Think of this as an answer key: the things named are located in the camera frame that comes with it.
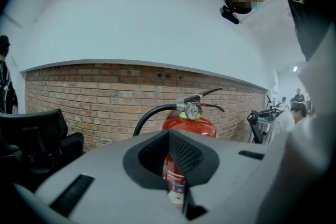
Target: white wall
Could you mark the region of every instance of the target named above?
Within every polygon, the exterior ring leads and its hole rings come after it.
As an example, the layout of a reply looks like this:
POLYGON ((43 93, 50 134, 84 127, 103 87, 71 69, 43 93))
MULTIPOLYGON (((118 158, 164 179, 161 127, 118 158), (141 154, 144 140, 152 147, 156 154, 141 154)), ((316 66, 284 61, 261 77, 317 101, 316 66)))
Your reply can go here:
POLYGON ((305 101, 307 100, 308 93, 298 78, 296 72, 284 72, 278 75, 279 78, 279 98, 286 97, 286 104, 295 96, 296 89, 300 88, 301 93, 304 95, 305 101))
POLYGON ((268 88, 263 52, 219 0, 53 0, 21 70, 94 59, 201 70, 268 88))

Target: black hair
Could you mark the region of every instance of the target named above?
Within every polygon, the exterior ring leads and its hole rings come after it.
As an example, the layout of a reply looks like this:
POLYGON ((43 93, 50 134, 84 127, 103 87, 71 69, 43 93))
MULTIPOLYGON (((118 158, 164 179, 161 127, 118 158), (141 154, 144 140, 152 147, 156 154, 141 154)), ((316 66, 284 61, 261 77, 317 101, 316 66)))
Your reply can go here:
POLYGON ((295 112, 301 112, 302 117, 306 117, 307 116, 307 108, 306 105, 303 103, 295 103, 293 104, 293 106, 290 108, 290 111, 295 111, 295 112))
POLYGON ((0 55, 6 57, 9 52, 9 39, 7 36, 2 35, 0 36, 0 55))

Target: black hose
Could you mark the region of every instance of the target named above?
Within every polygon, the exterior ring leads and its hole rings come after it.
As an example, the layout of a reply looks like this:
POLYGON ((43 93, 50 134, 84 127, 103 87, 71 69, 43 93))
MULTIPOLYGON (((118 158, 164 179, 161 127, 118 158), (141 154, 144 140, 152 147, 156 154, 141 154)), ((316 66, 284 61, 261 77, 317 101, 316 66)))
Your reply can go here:
POLYGON ((134 133, 133 136, 139 135, 142 126, 146 123, 146 121, 153 116, 154 114, 157 114, 161 111, 165 111, 165 110, 176 110, 177 106, 176 104, 165 104, 165 105, 161 105, 161 106, 157 106, 156 108, 153 108, 152 110, 148 111, 144 116, 142 116, 142 118, 139 120, 138 124, 136 125, 135 129, 134 129, 134 133))

